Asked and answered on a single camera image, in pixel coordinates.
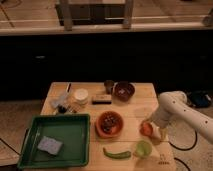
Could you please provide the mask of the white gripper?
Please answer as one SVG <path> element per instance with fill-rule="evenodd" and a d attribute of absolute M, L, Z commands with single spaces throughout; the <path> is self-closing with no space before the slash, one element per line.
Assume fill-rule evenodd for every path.
<path fill-rule="evenodd" d="M 159 128 L 161 140 L 165 140 L 167 136 L 167 125 L 169 124 L 171 118 L 171 114 L 165 111 L 163 108 L 158 108 L 156 111 L 154 111 L 149 119 L 144 119 L 141 122 L 141 125 L 147 124 L 153 122 L 155 125 L 157 125 Z"/>

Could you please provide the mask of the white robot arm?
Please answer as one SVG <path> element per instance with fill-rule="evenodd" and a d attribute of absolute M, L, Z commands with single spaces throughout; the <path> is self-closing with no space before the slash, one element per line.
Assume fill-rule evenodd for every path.
<path fill-rule="evenodd" d="M 160 93 L 158 107 L 147 118 L 147 121 L 164 129 L 173 115 L 180 117 L 209 143 L 213 144 L 213 118 L 189 107 L 187 95 L 183 91 Z"/>

